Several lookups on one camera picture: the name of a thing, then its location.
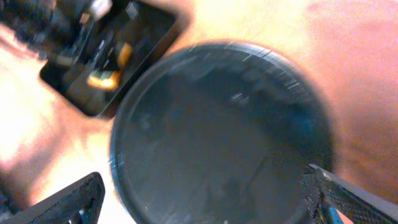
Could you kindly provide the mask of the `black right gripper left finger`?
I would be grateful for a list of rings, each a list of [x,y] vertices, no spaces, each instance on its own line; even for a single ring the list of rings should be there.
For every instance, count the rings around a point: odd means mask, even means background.
[[[104,196],[103,179],[99,172],[92,172],[21,212],[5,211],[3,201],[1,224],[97,224]]]

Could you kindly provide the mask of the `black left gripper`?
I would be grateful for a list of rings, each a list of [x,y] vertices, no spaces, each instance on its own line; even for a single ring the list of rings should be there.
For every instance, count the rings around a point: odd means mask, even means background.
[[[1,0],[1,50],[61,67],[98,61],[101,32],[122,1]]]

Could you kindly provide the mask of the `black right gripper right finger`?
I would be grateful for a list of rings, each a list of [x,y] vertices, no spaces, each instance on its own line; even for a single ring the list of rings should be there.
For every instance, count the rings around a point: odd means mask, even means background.
[[[300,178],[311,223],[397,223],[397,205],[309,164]]]

